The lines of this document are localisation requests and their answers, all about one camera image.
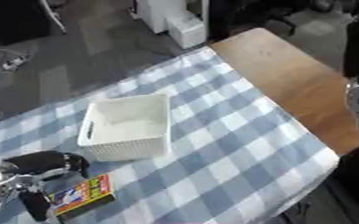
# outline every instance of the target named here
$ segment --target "snack box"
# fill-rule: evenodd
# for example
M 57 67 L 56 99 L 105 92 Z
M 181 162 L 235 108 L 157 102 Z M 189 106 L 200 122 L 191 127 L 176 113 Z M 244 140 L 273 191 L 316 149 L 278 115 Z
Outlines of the snack box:
M 55 212 L 61 220 L 69 220 L 89 210 L 116 200 L 109 174 L 90 178 L 69 189 L 50 195 Z

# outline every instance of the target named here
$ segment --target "floor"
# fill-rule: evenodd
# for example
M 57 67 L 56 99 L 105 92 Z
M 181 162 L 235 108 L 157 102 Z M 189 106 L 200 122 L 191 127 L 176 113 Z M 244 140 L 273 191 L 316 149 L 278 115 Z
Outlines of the floor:
M 67 35 L 53 27 L 50 37 L 6 46 L 33 58 L 16 73 L 0 69 L 0 119 L 82 95 L 184 52 L 167 35 L 157 36 L 133 20 L 129 3 L 71 1 L 60 11 Z
M 71 1 L 60 12 L 67 35 L 53 29 L 53 35 L 48 38 L 6 46 L 13 51 L 33 54 L 33 58 L 15 73 L 2 73 L 0 69 L 0 120 L 85 94 L 184 52 L 165 34 L 155 35 L 143 22 L 133 20 L 126 10 L 129 2 Z M 293 37 L 285 36 L 282 24 L 270 23 L 268 28 L 340 71 L 346 43 L 345 26 L 350 20 L 338 12 L 305 11 L 292 17 L 299 25 Z M 11 58 L 12 54 L 6 53 L 7 57 Z M 307 214 L 308 224 L 359 223 L 348 218 L 325 185 L 304 201 L 313 204 Z M 359 206 L 351 201 L 348 204 L 359 217 Z M 281 223 L 286 222 L 274 219 L 269 224 Z

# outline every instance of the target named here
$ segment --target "blue and white checkered tablecloth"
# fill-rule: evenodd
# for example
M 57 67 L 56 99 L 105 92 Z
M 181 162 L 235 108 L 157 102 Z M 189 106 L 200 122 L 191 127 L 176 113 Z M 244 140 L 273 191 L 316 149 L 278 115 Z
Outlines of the blue and white checkered tablecloth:
M 0 159 L 78 151 L 90 102 L 154 92 L 171 97 L 172 153 L 93 163 L 92 175 L 111 173 L 118 200 L 70 223 L 264 222 L 312 191 L 337 164 L 332 150 L 208 47 L 0 122 Z M 0 223 L 34 222 L 13 200 Z

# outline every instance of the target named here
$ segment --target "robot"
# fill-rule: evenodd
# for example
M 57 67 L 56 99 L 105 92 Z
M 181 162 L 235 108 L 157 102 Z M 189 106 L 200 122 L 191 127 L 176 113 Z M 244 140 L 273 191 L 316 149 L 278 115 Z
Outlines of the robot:
M 61 223 L 43 184 L 71 172 L 87 178 L 88 167 L 84 157 L 55 150 L 5 159 L 0 162 L 0 211 L 9 199 L 18 197 L 36 222 Z

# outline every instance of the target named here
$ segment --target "white plastic basket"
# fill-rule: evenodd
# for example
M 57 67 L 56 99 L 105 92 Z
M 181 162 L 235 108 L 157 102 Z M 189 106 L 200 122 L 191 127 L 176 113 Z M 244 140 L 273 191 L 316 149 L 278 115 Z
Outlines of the white plastic basket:
M 93 102 L 77 143 L 98 161 L 150 158 L 170 150 L 169 99 L 138 95 Z

